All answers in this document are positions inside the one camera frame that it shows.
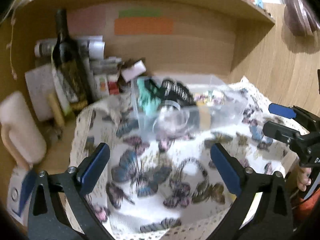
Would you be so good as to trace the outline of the person's hand on gripper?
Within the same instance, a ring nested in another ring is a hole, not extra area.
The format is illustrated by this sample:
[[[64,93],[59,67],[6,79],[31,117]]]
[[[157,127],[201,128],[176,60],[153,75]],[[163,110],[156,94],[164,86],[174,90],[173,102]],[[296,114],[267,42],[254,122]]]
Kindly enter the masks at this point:
[[[309,167],[300,167],[297,169],[297,186],[300,191],[305,191],[306,187],[311,184],[311,179],[309,178],[312,169]]]

